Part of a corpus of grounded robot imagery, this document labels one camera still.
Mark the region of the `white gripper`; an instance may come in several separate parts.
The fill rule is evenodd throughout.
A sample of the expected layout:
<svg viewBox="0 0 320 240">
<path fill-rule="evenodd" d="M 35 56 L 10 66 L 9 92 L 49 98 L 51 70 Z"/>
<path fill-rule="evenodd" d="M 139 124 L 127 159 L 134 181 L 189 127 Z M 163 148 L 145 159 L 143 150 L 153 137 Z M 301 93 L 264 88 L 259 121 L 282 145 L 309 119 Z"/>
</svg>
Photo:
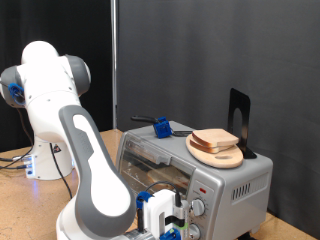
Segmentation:
<svg viewBox="0 0 320 240">
<path fill-rule="evenodd" d="M 154 193 L 143 205 L 144 228 L 156 240 L 169 230 L 165 225 L 165 218 L 173 214 L 175 193 L 168 189 Z"/>
</svg>

